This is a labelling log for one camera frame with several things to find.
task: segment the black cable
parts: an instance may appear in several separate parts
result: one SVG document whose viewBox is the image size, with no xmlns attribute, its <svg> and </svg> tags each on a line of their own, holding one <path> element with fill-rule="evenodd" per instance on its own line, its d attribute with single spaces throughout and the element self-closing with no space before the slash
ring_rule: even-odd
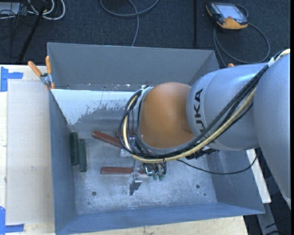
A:
<svg viewBox="0 0 294 235">
<path fill-rule="evenodd" d="M 224 109 L 217 115 L 217 117 L 210 123 L 210 125 L 186 148 L 178 151 L 174 151 L 171 153 L 167 154 L 162 154 L 162 155 L 156 155 L 154 158 L 168 158 L 168 157 L 173 157 L 176 156 L 182 152 L 185 152 L 186 150 L 189 150 L 192 148 L 201 138 L 204 137 L 208 133 L 209 130 L 215 126 L 215 124 L 221 119 L 221 117 L 225 114 L 225 112 L 233 105 L 235 102 L 243 98 L 248 92 L 250 92 L 258 83 L 260 77 L 264 74 L 264 72 L 268 69 L 268 65 L 265 65 L 239 92 L 238 94 L 224 107 Z"/>
<path fill-rule="evenodd" d="M 245 16 L 245 17 L 247 18 L 247 17 L 248 17 L 248 11 L 247 11 L 243 6 L 241 6 L 241 5 L 238 5 L 238 4 L 237 4 L 236 6 L 241 7 L 241 8 L 243 8 L 243 9 L 245 10 L 245 12 L 246 12 L 246 16 Z M 214 40 L 214 44 L 215 44 L 215 47 L 216 47 L 216 51 L 217 51 L 217 53 L 218 53 L 218 56 L 219 56 L 219 58 L 220 58 L 220 60 L 221 60 L 221 62 L 222 62 L 222 64 L 223 64 L 224 67 L 227 67 L 227 65 L 225 64 L 224 60 L 222 59 L 222 56 L 221 56 L 221 53 L 220 53 L 218 47 L 220 47 L 220 49 L 221 49 L 221 50 L 222 50 L 227 56 L 229 56 L 230 58 L 232 58 L 232 59 L 234 59 L 234 60 L 236 60 L 236 61 L 238 61 L 238 62 L 240 62 L 240 63 L 242 63 L 242 64 L 261 63 L 261 62 L 264 62 L 264 61 L 268 58 L 269 53 L 270 53 L 270 43 L 269 43 L 269 41 L 268 41 L 268 38 L 265 36 L 265 34 L 264 34 L 259 28 L 257 28 L 257 27 L 256 27 L 255 25 L 253 25 L 252 23 L 248 23 L 248 25 L 250 25 L 251 27 L 253 27 L 254 29 L 256 29 L 256 30 L 257 30 L 257 31 L 258 31 L 258 32 L 264 37 L 264 39 L 265 39 L 265 41 L 266 41 L 266 44 L 267 44 L 267 46 L 268 46 L 268 51 L 267 51 L 265 57 L 264 57 L 263 59 L 259 60 L 259 61 L 248 62 L 248 61 L 240 60 L 240 59 L 238 59 L 238 58 L 232 56 L 230 53 L 228 53 L 228 52 L 227 52 L 227 51 L 221 46 L 220 42 L 218 41 L 218 38 L 217 38 L 217 28 L 218 28 L 218 26 L 215 26 L 215 28 L 214 28 L 214 32 L 213 32 L 213 40 Z"/>
<path fill-rule="evenodd" d="M 281 234 L 281 235 L 287 235 L 287 234 L 279 232 L 279 231 L 269 232 L 269 233 L 266 233 L 265 235 L 271 235 L 271 234 L 274 234 L 274 233 L 278 233 L 278 234 Z"/>
<path fill-rule="evenodd" d="M 234 171 L 234 172 L 225 172 L 225 173 L 208 171 L 208 170 L 205 170 L 205 169 L 202 169 L 202 168 L 196 167 L 196 166 L 194 166 L 194 165 L 191 165 L 191 164 L 189 164 L 189 163 L 187 163 L 187 162 L 185 162 L 185 161 L 183 161 L 183 160 L 180 160 L 180 159 L 177 159 L 177 161 L 180 161 L 180 162 L 182 162 L 182 163 L 184 163 L 184 164 L 186 164 L 186 165 L 188 165 L 188 166 L 190 166 L 190 167 L 192 167 L 192 168 L 194 168 L 194 169 L 201 170 L 201 171 L 204 171 L 204 172 L 208 172 L 208 173 L 210 173 L 210 174 L 216 174 L 216 175 L 231 175 L 231 174 L 237 174 L 237 173 L 241 173 L 241 172 L 243 172 L 243 171 L 248 170 L 249 168 L 251 168 L 251 167 L 253 166 L 253 164 L 255 163 L 256 159 L 257 159 L 257 157 L 255 157 L 254 160 L 253 160 L 253 162 L 252 162 L 248 167 L 246 167 L 246 168 L 243 169 L 243 170 Z"/>
<path fill-rule="evenodd" d="M 288 219 L 290 219 L 290 218 L 291 218 L 290 216 L 289 216 L 289 217 L 286 217 L 286 218 L 283 218 L 283 219 L 281 219 L 281 220 L 279 220 L 279 221 L 274 222 L 274 223 L 271 224 L 271 225 L 267 225 L 265 228 L 269 228 L 270 226 L 276 225 L 276 224 L 281 223 L 281 222 L 283 222 L 283 221 L 285 221 L 285 220 L 288 220 Z"/>
<path fill-rule="evenodd" d="M 134 10 L 135 10 L 135 13 L 131 13 L 131 14 L 118 14 L 118 13 L 114 13 L 114 12 L 108 10 L 108 9 L 103 5 L 102 0 L 100 0 L 100 4 L 101 4 L 102 8 L 103 8 L 106 12 L 108 12 L 108 13 L 114 15 L 114 16 L 118 16 L 118 17 L 126 17 L 126 18 L 136 16 L 136 19 L 137 19 L 136 32 L 135 32 L 134 40 L 133 40 L 132 45 L 131 45 L 131 46 L 133 47 L 133 46 L 135 45 L 136 38 L 137 38 L 137 35 L 138 35 L 138 29 L 139 29 L 139 16 L 142 15 L 142 14 L 144 14 L 144 13 L 146 13 L 146 12 L 148 12 L 148 11 L 150 11 L 153 7 L 156 6 L 156 4 L 158 3 L 159 0 L 156 0 L 156 2 L 155 2 L 151 7 L 147 8 L 147 9 L 145 9 L 145 10 L 143 10 L 143 11 L 139 11 L 139 12 L 137 11 L 135 4 L 134 4 L 131 0 L 127 0 L 127 1 L 133 6 L 133 8 L 134 8 Z"/>
</svg>

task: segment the blue tape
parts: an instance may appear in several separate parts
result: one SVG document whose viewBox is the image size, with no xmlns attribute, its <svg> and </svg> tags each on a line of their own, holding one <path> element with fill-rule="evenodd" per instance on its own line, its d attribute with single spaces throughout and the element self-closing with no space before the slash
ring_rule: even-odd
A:
<svg viewBox="0 0 294 235">
<path fill-rule="evenodd" d="M 22 79 L 22 72 L 12 72 L 1 66 L 1 81 L 0 81 L 0 92 L 6 92 L 8 90 L 8 79 Z"/>
<path fill-rule="evenodd" d="M 0 235 L 5 233 L 19 233 L 24 229 L 24 224 L 21 225 L 5 225 L 5 208 L 0 206 Z"/>
</svg>

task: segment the dark floor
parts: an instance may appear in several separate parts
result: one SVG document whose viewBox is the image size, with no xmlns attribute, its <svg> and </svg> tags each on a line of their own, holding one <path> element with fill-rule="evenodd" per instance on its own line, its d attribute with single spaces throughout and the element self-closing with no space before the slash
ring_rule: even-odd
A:
<svg viewBox="0 0 294 235">
<path fill-rule="evenodd" d="M 21 2 L 32 11 L 26 0 L 0 1 Z M 42 18 L 31 39 L 28 37 L 37 15 L 27 13 L 1 18 L 0 64 L 26 64 L 31 60 L 44 65 L 47 42 L 212 49 L 221 68 L 228 63 L 266 62 L 277 52 L 290 48 L 291 0 L 159 0 L 138 17 L 116 16 L 104 8 L 118 14 L 131 14 L 135 13 L 135 8 L 138 12 L 146 10 L 157 0 L 131 0 L 135 8 L 128 0 L 102 0 L 102 4 L 101 0 L 63 1 L 64 17 L 59 20 Z M 214 41 L 216 24 L 205 8 L 210 1 L 232 3 L 246 10 L 249 26 L 239 32 L 217 29 L 220 43 L 217 46 Z M 42 0 L 30 2 L 37 10 L 43 4 Z M 63 12 L 61 0 L 54 2 L 54 10 L 45 17 L 56 18 Z M 258 155 L 264 176 L 268 178 L 270 171 L 261 151 Z M 281 234 L 291 234 L 291 211 L 279 192 L 272 195 L 270 208 Z M 250 235 L 262 234 L 256 216 L 246 216 L 245 222 Z"/>
</svg>

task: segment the gray metal box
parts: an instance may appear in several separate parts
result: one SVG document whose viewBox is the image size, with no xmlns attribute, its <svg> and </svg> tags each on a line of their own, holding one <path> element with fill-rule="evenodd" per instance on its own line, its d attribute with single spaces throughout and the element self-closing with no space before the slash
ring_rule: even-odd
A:
<svg viewBox="0 0 294 235">
<path fill-rule="evenodd" d="M 55 232 L 59 235 L 264 213 L 252 170 L 216 175 L 168 162 L 163 181 L 142 176 L 133 196 L 128 175 L 101 166 L 133 166 L 120 149 L 96 140 L 114 135 L 130 95 L 143 84 L 192 85 L 219 69 L 212 50 L 48 43 L 56 89 L 49 94 Z M 85 140 L 87 171 L 71 165 L 69 133 Z M 220 151 L 189 163 L 215 172 L 249 165 L 245 151 Z"/>
</svg>

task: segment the black wire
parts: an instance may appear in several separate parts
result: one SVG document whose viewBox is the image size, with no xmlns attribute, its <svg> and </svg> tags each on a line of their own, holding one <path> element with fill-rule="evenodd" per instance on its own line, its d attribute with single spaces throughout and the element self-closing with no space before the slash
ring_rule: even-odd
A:
<svg viewBox="0 0 294 235">
<path fill-rule="evenodd" d="M 244 97 L 250 90 L 252 90 L 255 87 L 255 83 L 257 83 L 260 79 L 260 77 L 263 75 L 263 73 L 268 69 L 268 65 L 264 66 L 240 91 L 239 93 L 224 107 L 224 109 L 218 114 L 218 116 L 214 119 L 214 121 L 212 121 L 210 123 L 210 125 L 186 148 L 182 149 L 182 150 L 178 150 L 178 151 L 174 151 L 171 153 L 167 153 L 167 154 L 162 154 L 162 155 L 147 155 L 146 153 L 144 153 L 142 150 L 140 150 L 140 148 L 138 147 L 138 149 L 140 150 L 140 154 L 137 154 L 137 156 L 140 157 L 152 157 L 152 158 L 168 158 L 168 157 L 173 157 L 176 156 L 178 154 L 181 154 L 182 152 L 185 152 L 186 150 L 189 150 L 190 148 L 192 148 L 192 146 L 195 145 L 195 143 L 197 141 L 199 141 L 201 138 L 204 137 L 204 135 L 206 135 L 208 133 L 208 131 L 210 129 L 212 129 L 213 126 L 215 126 L 215 124 L 219 121 L 219 119 L 221 119 L 221 117 L 225 114 L 225 112 L 231 107 L 232 104 L 234 104 L 238 99 Z"/>
<path fill-rule="evenodd" d="M 242 9 L 246 12 L 245 17 L 247 18 L 247 17 L 248 17 L 248 11 L 246 10 L 246 8 L 244 8 L 243 6 L 241 6 L 241 5 L 239 5 L 239 4 L 237 4 L 236 6 L 242 8 Z M 219 55 L 219 58 L 220 58 L 220 60 L 221 60 L 221 62 L 222 62 L 222 64 L 223 64 L 224 67 L 226 67 L 227 65 L 225 64 L 224 60 L 223 60 L 222 57 L 221 57 L 220 51 L 219 51 L 219 49 L 218 49 L 218 46 L 221 48 L 221 50 L 222 50 L 227 56 L 229 56 L 230 58 L 232 58 L 232 59 L 234 59 L 234 60 L 236 60 L 236 61 L 238 61 L 238 62 L 240 62 L 240 63 L 242 63 L 242 64 L 261 63 L 261 62 L 264 62 L 264 61 L 268 58 L 269 53 L 270 53 L 270 43 L 269 43 L 268 38 L 265 36 L 265 34 L 264 34 L 264 33 L 263 33 L 258 27 L 256 27 L 256 26 L 253 25 L 252 23 L 248 23 L 248 25 L 250 25 L 251 27 L 253 27 L 254 29 L 256 29 L 256 30 L 257 30 L 257 31 L 258 31 L 258 32 L 264 37 L 264 39 L 265 39 L 265 41 L 266 41 L 266 44 L 267 44 L 267 46 L 268 46 L 268 51 L 267 51 L 265 57 L 264 57 L 263 59 L 259 60 L 259 61 L 256 61 L 256 62 L 247 62 L 247 61 L 240 60 L 240 59 L 238 59 L 238 58 L 232 56 L 230 53 L 228 53 L 228 52 L 227 52 L 227 51 L 221 46 L 220 42 L 218 41 L 218 38 L 217 38 L 217 28 L 218 28 L 218 26 L 215 26 L 215 28 L 214 28 L 214 33 L 213 33 L 213 40 L 214 40 L 214 44 L 215 44 L 215 47 L 216 47 L 217 53 L 218 53 L 218 55 Z"/>
<path fill-rule="evenodd" d="M 281 235 L 286 235 L 285 233 L 282 233 L 282 232 L 279 232 L 279 231 L 269 232 L 269 233 L 266 233 L 265 235 L 271 235 L 271 234 L 274 234 L 274 233 L 278 233 L 278 234 L 281 234 Z"/>
<path fill-rule="evenodd" d="M 281 220 L 279 220 L 279 221 L 274 222 L 274 223 L 271 224 L 271 225 L 267 225 L 265 228 L 269 228 L 270 226 L 276 225 L 276 224 L 281 223 L 281 222 L 283 222 L 283 221 L 285 221 L 285 220 L 288 220 L 288 219 L 290 219 L 290 218 L 291 218 L 290 216 L 289 216 L 289 217 L 286 217 L 286 218 L 283 218 L 283 219 L 281 219 Z"/>
<path fill-rule="evenodd" d="M 204 171 L 204 172 L 208 172 L 208 173 L 210 173 L 210 174 L 216 174 L 216 175 L 230 175 L 230 174 L 241 173 L 241 172 L 246 171 L 246 170 L 248 170 L 249 168 L 251 168 L 251 167 L 253 166 L 253 164 L 255 163 L 256 160 L 257 160 L 257 157 L 255 157 L 254 160 L 253 160 L 253 162 L 252 162 L 248 167 L 246 167 L 246 168 L 243 169 L 243 170 L 234 171 L 234 172 L 225 172 L 225 173 L 222 173 L 222 172 L 208 171 L 208 170 L 205 170 L 205 169 L 202 169 L 202 168 L 196 167 L 196 166 L 194 166 L 194 165 L 191 165 L 191 164 L 189 164 L 189 163 L 187 163 L 187 162 L 185 162 L 185 161 L 183 161 L 183 160 L 177 159 L 177 161 L 180 161 L 180 162 L 182 162 L 182 163 L 184 163 L 184 164 L 186 164 L 186 165 L 188 165 L 188 166 L 190 166 L 190 167 L 192 167 L 192 168 L 194 168 L 194 169 L 201 170 L 201 171 Z"/>
</svg>

